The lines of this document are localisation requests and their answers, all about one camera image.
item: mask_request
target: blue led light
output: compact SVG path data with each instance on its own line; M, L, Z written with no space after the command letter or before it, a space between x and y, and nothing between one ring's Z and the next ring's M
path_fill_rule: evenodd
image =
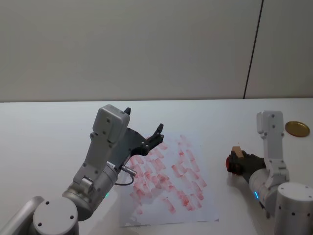
M259 199L259 195L257 192L254 192L254 195L255 195L256 199Z

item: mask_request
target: paper sheet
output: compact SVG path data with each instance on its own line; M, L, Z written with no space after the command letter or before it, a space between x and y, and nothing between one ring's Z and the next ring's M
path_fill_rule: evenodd
M127 166L137 175L121 190L121 226L218 220L197 143L165 135L147 156L131 157Z

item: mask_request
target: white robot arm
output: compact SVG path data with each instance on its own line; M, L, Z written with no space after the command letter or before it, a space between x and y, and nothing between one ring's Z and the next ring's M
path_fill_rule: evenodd
M32 198L1 229L0 235L79 235L78 221L92 216L116 184L120 171L132 178L124 185L134 181L136 172L125 166L130 157L147 155L163 142L163 124L145 139L127 127L130 112L130 108L121 111L112 105L100 108L86 159L62 197Z
M267 217L275 218L275 235L312 235L313 189L289 182L289 172L283 160L282 112L258 113L257 130L264 142L262 160L265 165L254 155L245 154L243 159L229 156L227 170L245 176L252 193L266 210ZM258 164L259 169L255 171L253 164Z

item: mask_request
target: gold lid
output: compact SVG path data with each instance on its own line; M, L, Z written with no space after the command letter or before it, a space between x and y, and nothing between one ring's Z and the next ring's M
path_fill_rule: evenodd
M296 137L306 137L310 133L309 127L299 121L289 121L285 125L286 131Z

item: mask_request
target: wooden block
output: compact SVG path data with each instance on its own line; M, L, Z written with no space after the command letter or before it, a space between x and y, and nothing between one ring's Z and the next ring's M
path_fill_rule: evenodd
M238 158L243 158L244 157L244 155L243 155L243 153L241 151L241 148L239 146L233 146L231 151L235 151L235 153L236 153Z

